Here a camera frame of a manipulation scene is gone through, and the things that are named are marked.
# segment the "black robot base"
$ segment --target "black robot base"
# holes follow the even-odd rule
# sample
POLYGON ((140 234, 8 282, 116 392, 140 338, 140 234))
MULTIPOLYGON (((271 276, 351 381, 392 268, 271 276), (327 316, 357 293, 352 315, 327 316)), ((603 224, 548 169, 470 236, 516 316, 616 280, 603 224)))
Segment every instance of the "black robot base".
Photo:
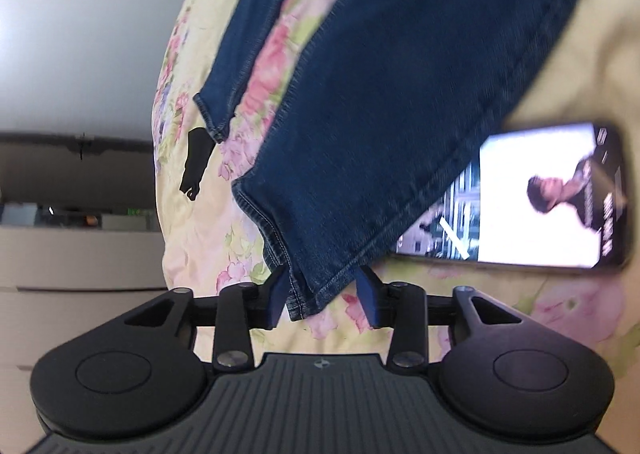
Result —
POLYGON ((379 355, 266 354, 289 274, 219 297, 176 288, 52 350, 31 395, 47 436, 32 454, 604 454, 594 433, 613 376, 597 354, 471 287, 451 297, 356 274, 379 355), (428 325, 452 350, 428 362, 428 325), (215 326, 213 359, 193 353, 215 326))

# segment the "floral bedspread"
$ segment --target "floral bedspread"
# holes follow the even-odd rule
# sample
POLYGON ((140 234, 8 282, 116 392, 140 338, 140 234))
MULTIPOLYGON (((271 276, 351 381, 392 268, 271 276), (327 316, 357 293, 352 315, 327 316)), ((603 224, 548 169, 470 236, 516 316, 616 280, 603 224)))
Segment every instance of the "floral bedspread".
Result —
MULTIPOLYGON (((196 296, 269 275, 257 228, 235 205, 230 181, 254 164, 260 143, 286 89, 298 55, 335 0, 286 0, 266 41, 247 91, 236 108, 228 141, 211 155, 195 202, 179 190, 186 134, 204 122, 191 101, 207 74, 237 0, 185 0, 168 43, 154 100, 158 211, 166 240, 164 273, 170 287, 196 296)), ((605 117, 627 130, 640 177, 640 0, 580 0, 562 39, 510 127, 605 117)), ((616 376, 616 394, 600 435, 623 453, 640 452, 640 259, 609 278, 562 278, 522 272, 385 260, 385 281, 406 280, 428 293, 450 294, 469 284, 595 349, 616 376)), ((252 331, 256 357, 265 351, 316 354, 379 352, 388 329, 371 329, 349 286, 322 313, 275 331, 252 331)), ((198 334, 196 352, 210 358, 212 329, 198 334)), ((431 360, 449 349, 446 329, 431 329, 431 360)))

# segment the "ceiling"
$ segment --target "ceiling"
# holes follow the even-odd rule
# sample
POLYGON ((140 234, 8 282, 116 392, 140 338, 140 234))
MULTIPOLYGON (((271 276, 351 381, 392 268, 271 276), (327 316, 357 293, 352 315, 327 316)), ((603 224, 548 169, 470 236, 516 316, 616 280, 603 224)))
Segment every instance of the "ceiling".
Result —
POLYGON ((150 139, 183 0, 0 0, 0 132, 150 139))

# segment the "denim jeans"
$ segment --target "denim jeans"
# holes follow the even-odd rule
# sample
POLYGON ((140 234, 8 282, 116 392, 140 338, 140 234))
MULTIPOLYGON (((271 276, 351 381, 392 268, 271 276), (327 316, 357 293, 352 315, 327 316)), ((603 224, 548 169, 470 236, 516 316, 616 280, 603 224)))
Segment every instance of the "denim jeans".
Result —
MULTIPOLYGON (((240 0, 196 103, 228 135, 283 0, 240 0)), ((287 264, 293 319, 321 311, 478 153, 577 0, 337 0, 232 190, 287 264)))

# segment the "smartphone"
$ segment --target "smartphone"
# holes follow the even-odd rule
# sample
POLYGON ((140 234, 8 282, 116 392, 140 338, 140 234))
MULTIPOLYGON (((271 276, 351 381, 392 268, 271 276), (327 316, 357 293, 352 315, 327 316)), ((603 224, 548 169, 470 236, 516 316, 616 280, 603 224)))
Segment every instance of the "smartphone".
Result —
POLYGON ((615 269, 632 220, 620 132, 580 123, 490 137, 395 254, 488 264, 615 269))

